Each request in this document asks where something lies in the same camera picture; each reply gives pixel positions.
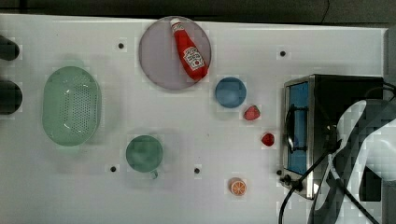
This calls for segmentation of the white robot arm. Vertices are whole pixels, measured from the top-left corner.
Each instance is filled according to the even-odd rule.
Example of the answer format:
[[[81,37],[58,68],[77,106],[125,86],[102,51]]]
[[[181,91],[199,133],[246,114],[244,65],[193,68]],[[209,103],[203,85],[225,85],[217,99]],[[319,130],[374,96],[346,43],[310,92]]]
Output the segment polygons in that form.
[[[395,104],[358,101],[340,117],[336,133],[337,147],[325,157],[307,224],[381,224],[360,190],[366,169],[384,181],[395,180]]]

